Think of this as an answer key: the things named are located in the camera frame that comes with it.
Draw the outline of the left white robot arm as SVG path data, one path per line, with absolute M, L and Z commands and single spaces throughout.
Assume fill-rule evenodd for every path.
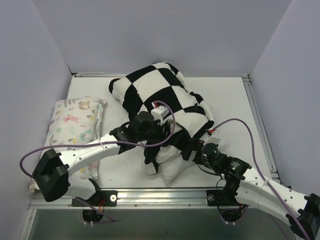
M 172 136 L 170 123 L 161 117 L 142 111 L 133 120 L 113 129 L 110 133 L 84 146 L 74 145 L 70 150 L 44 152 L 32 177 L 46 202 L 63 196 L 79 197 L 88 205 L 101 201 L 100 188 L 92 178 L 81 179 L 74 174 L 101 159 L 120 155 L 137 146 L 155 149 Z

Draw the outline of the white pillow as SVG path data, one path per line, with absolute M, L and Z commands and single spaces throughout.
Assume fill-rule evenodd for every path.
M 196 163 L 184 160 L 182 152 L 173 145 L 148 147 L 143 152 L 142 172 L 146 175 L 161 173 L 162 179 L 170 184 L 184 169 Z

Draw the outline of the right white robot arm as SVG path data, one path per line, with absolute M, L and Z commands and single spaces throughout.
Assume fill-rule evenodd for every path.
M 261 175 L 249 163 L 228 156 L 214 143 L 192 139 L 182 152 L 184 160 L 203 165 L 221 177 L 223 188 L 207 190 L 211 206 L 250 206 L 287 224 L 291 231 L 305 239 L 314 240 L 320 229 L 320 198 L 305 195 Z

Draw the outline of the black white checkered pillowcase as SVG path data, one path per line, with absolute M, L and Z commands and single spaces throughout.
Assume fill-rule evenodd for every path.
M 202 138 L 215 123 L 213 114 L 201 95 L 185 82 L 182 73 L 168 62 L 158 62 L 113 79 L 109 92 L 132 120 L 138 113 L 150 112 L 154 105 L 166 103 L 174 113 L 164 121 L 173 136 L 161 146 L 144 149 L 142 170 L 147 175 L 158 172 L 162 163 L 184 155 L 192 139 Z

